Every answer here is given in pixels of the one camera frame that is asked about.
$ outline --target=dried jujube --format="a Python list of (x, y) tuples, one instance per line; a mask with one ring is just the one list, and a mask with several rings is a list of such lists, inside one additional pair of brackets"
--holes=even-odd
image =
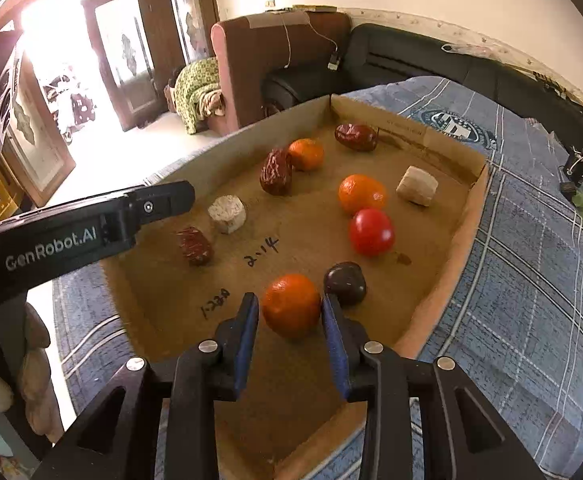
[(378, 132), (364, 124), (339, 124), (334, 137), (342, 145), (357, 152), (372, 152), (378, 144)]
[(196, 227), (187, 227), (178, 233), (183, 255), (193, 266), (201, 266), (214, 256), (214, 249), (205, 235)]
[(260, 186), (271, 195), (292, 190), (292, 156), (287, 150), (271, 150), (260, 172)]

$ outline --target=green leaf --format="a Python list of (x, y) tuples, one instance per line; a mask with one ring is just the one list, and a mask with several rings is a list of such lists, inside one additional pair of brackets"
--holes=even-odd
[(576, 191), (575, 195), (572, 196), (572, 202), (576, 207), (583, 207), (583, 192)]

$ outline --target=wooden door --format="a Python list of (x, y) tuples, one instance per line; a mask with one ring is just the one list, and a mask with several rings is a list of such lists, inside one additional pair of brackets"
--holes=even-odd
[(123, 130), (167, 110), (174, 69), (213, 56), (214, 0), (83, 0), (89, 38)]

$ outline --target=cardboard box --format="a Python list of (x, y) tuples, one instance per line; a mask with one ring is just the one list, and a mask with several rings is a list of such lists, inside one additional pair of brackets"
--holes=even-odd
[[(378, 128), (376, 150), (354, 152), (338, 143), (333, 132), (341, 122)], [(295, 172), (289, 197), (268, 195), (258, 182), (265, 156), (302, 137), (321, 140), (323, 168)], [(429, 208), (395, 194), (411, 165), (439, 181)], [(376, 258), (355, 254), (348, 241), (350, 218), (339, 206), (337, 189), (352, 173), (387, 187), (385, 211), (396, 243)], [(196, 205), (186, 215), (145, 227), (133, 250), (103, 262), (105, 274), (136, 351), (156, 361), (211, 336), (218, 322), (235, 314), (243, 293), (260, 295), (271, 280), (291, 272), (307, 275), (321, 290), (329, 267), (354, 260), (363, 268), (368, 293), (345, 315), (362, 322), (371, 338), (415, 358), (469, 256), (487, 177), (484, 157), (457, 140), (361, 102), (326, 96), (174, 165), (164, 182), (191, 182)], [(223, 194), (237, 194), (248, 211), (246, 224), (231, 235), (215, 233), (206, 213)], [(214, 245), (207, 266), (190, 267), (180, 253), (176, 233), (190, 225)], [(230, 296), (219, 302), (221, 289)], [(289, 342), (261, 318), (243, 396), (235, 404), (216, 403), (223, 475), (302, 478), (360, 427), (365, 410), (364, 404), (345, 404), (332, 384), (319, 326), (306, 339)]]

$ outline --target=blue plaid bedsheet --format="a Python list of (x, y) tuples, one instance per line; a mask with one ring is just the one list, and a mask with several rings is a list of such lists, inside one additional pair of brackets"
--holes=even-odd
[[(540, 125), (439, 77), (348, 96), (429, 124), (488, 156), (489, 192), (469, 261), (419, 358), (453, 357), (545, 475), (568, 478), (583, 460), (583, 224), (558, 192), (567, 152)], [(80, 412), (132, 348), (100, 265), (55, 280), (54, 295), (60, 357)], [(305, 480), (357, 479), (363, 432)], [(420, 434), (414, 402), (416, 480), (423, 478)], [(157, 465), (159, 479), (160, 459)]]

